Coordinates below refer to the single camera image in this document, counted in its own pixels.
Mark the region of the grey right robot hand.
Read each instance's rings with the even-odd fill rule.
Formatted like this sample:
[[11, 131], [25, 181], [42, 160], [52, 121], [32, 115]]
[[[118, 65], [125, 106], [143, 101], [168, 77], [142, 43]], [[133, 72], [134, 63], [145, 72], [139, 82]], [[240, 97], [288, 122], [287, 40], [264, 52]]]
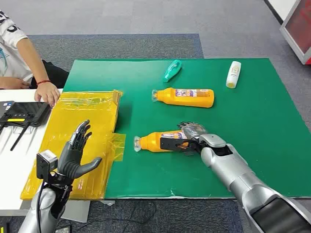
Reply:
[[185, 134], [187, 139], [197, 139], [201, 135], [208, 134], [204, 126], [195, 122], [183, 121], [177, 124], [177, 127]]

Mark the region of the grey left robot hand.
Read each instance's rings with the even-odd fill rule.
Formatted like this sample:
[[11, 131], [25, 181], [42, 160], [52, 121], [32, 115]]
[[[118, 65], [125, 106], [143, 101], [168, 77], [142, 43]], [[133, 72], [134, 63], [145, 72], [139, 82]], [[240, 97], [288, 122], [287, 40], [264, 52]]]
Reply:
[[97, 168], [102, 161], [96, 157], [91, 162], [82, 165], [81, 160], [88, 139], [92, 134], [88, 132], [90, 121], [85, 120], [79, 124], [64, 145], [57, 165], [57, 172], [73, 181]]

